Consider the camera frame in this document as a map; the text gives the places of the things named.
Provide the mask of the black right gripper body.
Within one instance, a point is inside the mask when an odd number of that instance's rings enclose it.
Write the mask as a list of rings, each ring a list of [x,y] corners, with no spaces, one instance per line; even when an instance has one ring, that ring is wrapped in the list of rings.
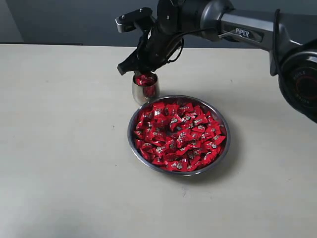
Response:
[[[182,45],[182,38],[177,33],[165,33],[159,23],[155,22],[136,49],[140,69],[148,68],[156,71],[167,64],[169,58]]]

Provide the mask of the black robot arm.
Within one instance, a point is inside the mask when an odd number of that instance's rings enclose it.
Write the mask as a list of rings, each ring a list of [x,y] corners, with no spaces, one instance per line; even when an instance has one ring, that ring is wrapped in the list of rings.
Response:
[[[116,24],[120,33],[143,33],[136,50],[118,65],[120,74],[144,74],[170,63],[185,35],[241,42],[269,53],[270,74],[278,76],[284,99],[310,120],[317,119],[314,15],[239,10],[228,0],[161,0],[156,17],[144,7],[117,17]]]

